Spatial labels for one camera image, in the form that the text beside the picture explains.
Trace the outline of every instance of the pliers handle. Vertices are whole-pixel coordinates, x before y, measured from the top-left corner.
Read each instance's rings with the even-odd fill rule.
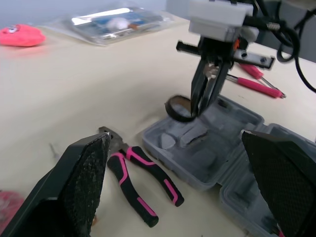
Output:
[[[124,158],[125,155],[121,152],[112,154],[108,160],[108,168],[115,174],[130,205],[149,227],[153,227],[157,224],[158,217],[135,191],[130,181]],[[170,177],[156,163],[146,156],[140,147],[129,147],[126,151],[126,158],[150,172],[160,182],[175,206],[180,206],[184,202],[184,198]]]

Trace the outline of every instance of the pink screwdriver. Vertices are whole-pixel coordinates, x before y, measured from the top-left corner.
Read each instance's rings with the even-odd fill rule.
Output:
[[[282,99],[285,98],[283,93],[280,90],[270,88],[270,87],[267,87],[265,85],[261,85],[255,81],[252,81],[252,80],[248,80],[245,78],[238,78],[238,77],[235,77],[235,76],[232,76],[229,74],[227,74],[226,79],[233,81],[239,85],[253,89],[255,91],[261,92],[263,94],[269,95],[269,96],[274,97],[274,98],[282,98]]]
[[[259,71],[259,69],[254,66],[254,65],[249,65],[249,64],[239,64],[240,67],[247,72],[249,75],[251,75],[253,78],[255,78],[256,80],[262,80],[264,81],[269,87],[279,90],[278,88],[276,88],[274,85],[272,85],[270,82],[268,82],[264,77],[263,77],[263,73],[261,71]],[[282,93],[282,98],[286,98],[286,95],[284,93]]]

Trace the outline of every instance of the plastic bag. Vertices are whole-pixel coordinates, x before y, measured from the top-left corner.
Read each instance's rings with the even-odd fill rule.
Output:
[[[92,44],[105,46],[109,43],[139,36],[144,32],[158,31],[172,22],[168,13],[156,13],[120,3],[90,14],[65,17],[47,23],[43,27]]]

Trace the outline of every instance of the open tool case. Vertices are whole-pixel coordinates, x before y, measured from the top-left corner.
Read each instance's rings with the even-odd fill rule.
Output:
[[[145,148],[197,190],[222,185],[222,208],[255,236],[276,236],[277,222],[260,194],[241,141],[243,129],[297,141],[316,158],[316,145],[249,109],[219,96],[198,119],[179,123],[166,118],[143,135]]]

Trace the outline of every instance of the pink object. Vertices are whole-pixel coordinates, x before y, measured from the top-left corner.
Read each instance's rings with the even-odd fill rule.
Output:
[[[283,96],[283,94],[280,90],[261,85],[259,83],[252,81],[252,80],[248,80],[245,78],[237,78],[236,82],[239,85],[243,85],[243,86],[248,87],[250,89],[253,89],[255,91],[264,93],[266,95],[270,95],[271,97],[274,97],[274,98],[281,98]]]
[[[254,65],[240,64],[240,67],[257,80],[263,76],[263,73]]]
[[[278,237],[285,237],[282,231],[280,231],[280,234],[278,235]]]
[[[133,152],[132,147],[129,147],[126,152],[126,159],[130,160],[130,157],[133,156],[135,159],[139,160],[142,162],[144,165],[154,165],[156,164],[155,162],[151,161],[146,161],[143,158],[141,158],[139,155],[137,155],[135,152]]]
[[[148,211],[149,214],[151,214],[152,216],[157,216],[157,214],[147,205],[147,203],[145,203],[144,200],[142,200],[141,197],[138,197],[137,200],[140,202],[140,204],[142,204],[142,206]]]
[[[125,164],[125,161],[124,161],[124,156],[123,156],[122,153],[119,153],[119,152],[113,153],[111,155],[111,157],[113,157],[113,156],[117,156],[119,158],[120,164],[122,166],[123,177],[119,181],[119,185],[121,185],[128,177],[128,172],[127,172],[126,164]]]
[[[177,200],[178,200],[178,195],[176,193],[176,191],[173,189],[173,187],[171,186],[171,184],[169,183],[168,180],[164,180],[164,183],[167,185],[167,187],[169,188],[170,192],[172,193],[173,195],[173,200],[172,200],[172,203],[173,204],[176,204]]]
[[[18,24],[0,30],[0,44],[8,46],[35,46],[42,43],[45,36],[35,27]]]
[[[0,235],[23,202],[22,196],[16,192],[0,191]]]

